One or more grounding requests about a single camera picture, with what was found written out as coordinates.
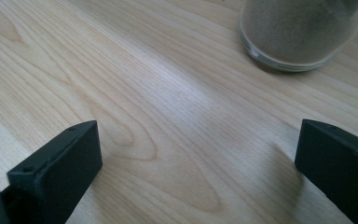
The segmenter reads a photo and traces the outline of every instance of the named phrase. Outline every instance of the table surface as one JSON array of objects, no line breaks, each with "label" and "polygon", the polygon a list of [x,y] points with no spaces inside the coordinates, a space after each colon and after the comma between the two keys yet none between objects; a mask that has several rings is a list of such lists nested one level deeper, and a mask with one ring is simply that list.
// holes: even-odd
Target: table surface
[{"label": "table surface", "polygon": [[358,135],[358,36],[302,74],[260,67],[241,0],[0,0],[0,189],[96,119],[103,169],[68,223],[350,223],[295,168],[302,119]]}]

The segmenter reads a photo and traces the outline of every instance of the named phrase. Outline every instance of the glass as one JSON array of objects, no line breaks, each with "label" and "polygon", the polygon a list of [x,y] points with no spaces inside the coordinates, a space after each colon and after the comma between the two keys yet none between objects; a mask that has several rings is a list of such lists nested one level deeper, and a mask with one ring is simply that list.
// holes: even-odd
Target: glass
[{"label": "glass", "polygon": [[239,29],[257,61],[307,71],[324,65],[358,33],[358,0],[248,0]]}]

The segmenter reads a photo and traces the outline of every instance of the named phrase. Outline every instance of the small hole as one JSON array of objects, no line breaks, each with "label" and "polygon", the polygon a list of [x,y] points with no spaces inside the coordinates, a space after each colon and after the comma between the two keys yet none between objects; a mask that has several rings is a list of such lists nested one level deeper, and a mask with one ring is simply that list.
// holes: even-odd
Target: small hole
[{"label": "small hole", "polygon": [[33,169],[34,169],[33,166],[27,166],[27,167],[25,167],[24,169],[22,169],[22,171],[23,171],[24,173],[30,173],[30,172],[33,171]]}]

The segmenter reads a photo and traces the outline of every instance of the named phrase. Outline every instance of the black plastic block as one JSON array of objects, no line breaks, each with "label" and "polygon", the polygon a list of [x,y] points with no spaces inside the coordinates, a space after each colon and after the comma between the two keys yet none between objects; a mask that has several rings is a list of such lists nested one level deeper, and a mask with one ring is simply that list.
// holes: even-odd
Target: black plastic block
[{"label": "black plastic block", "polygon": [[295,164],[351,221],[358,223],[358,137],[304,119]]},{"label": "black plastic block", "polygon": [[103,165],[95,120],[63,131],[7,173],[0,224],[63,224]]}]

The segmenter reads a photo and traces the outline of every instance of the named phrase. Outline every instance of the wooden table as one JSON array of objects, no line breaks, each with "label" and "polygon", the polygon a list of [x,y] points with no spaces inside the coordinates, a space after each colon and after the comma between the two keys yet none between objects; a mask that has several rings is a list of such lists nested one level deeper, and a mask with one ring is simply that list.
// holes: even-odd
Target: wooden table
[{"label": "wooden table", "polygon": [[0,189],[97,119],[98,174],[68,223],[350,223],[295,168],[302,119],[358,135],[358,36],[282,74],[237,34],[241,0],[0,0]]}]

